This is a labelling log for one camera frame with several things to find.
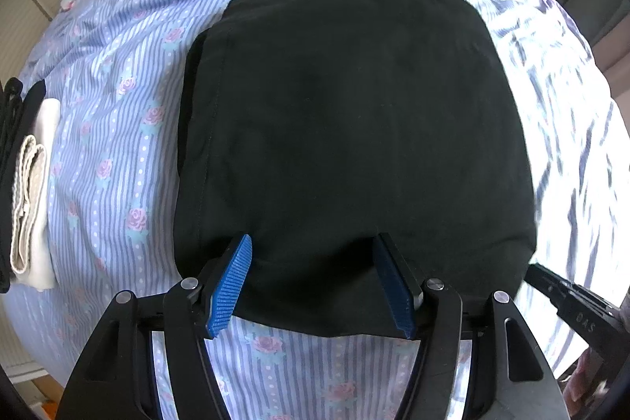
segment folded beige cloth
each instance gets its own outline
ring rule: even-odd
[[[61,104],[46,98],[35,120],[33,135],[24,138],[13,183],[11,269],[15,283],[39,291],[56,285],[48,250],[48,171]]]

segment silver screw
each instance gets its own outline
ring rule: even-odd
[[[497,290],[494,293],[494,298],[495,301],[498,301],[499,303],[506,304],[510,302],[510,296],[508,296],[507,293],[503,292],[503,290]]]
[[[116,294],[116,302],[119,305],[124,305],[125,303],[130,302],[130,300],[131,300],[131,293],[128,290],[124,290]]]
[[[185,278],[182,279],[182,288],[185,290],[194,290],[199,285],[197,278]]]
[[[426,281],[426,286],[431,290],[442,290],[444,288],[444,282],[439,278],[429,278]]]

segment blue gripper pad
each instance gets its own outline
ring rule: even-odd
[[[209,334],[213,337],[228,327],[245,277],[250,270],[250,264],[251,237],[244,235],[212,295],[207,327]]]
[[[380,237],[375,237],[372,243],[372,259],[396,327],[404,333],[407,340],[411,340],[416,334],[413,296]]]

